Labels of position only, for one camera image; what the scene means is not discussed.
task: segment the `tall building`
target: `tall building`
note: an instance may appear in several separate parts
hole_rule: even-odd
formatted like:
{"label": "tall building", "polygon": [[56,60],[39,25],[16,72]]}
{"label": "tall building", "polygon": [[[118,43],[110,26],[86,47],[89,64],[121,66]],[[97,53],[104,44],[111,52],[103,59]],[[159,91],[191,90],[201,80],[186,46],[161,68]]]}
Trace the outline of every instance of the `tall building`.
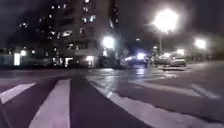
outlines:
{"label": "tall building", "polygon": [[103,37],[118,27],[118,5],[115,0],[71,0],[57,17],[55,43],[65,57],[98,57]]}
{"label": "tall building", "polygon": [[116,38],[118,5],[115,0],[53,1],[19,18],[9,47],[36,50],[35,54],[42,51],[43,57],[60,60],[93,56],[98,61],[104,55],[103,38],[108,35]]}

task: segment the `asphalt road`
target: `asphalt road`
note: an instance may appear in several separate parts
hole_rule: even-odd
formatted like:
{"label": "asphalt road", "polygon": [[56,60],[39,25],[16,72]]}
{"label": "asphalt road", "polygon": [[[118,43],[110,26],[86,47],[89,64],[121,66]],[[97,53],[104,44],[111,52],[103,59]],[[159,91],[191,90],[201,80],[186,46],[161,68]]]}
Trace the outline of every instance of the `asphalt road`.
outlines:
{"label": "asphalt road", "polygon": [[165,69],[2,70],[0,98],[13,128],[221,128],[223,71],[221,61]]}

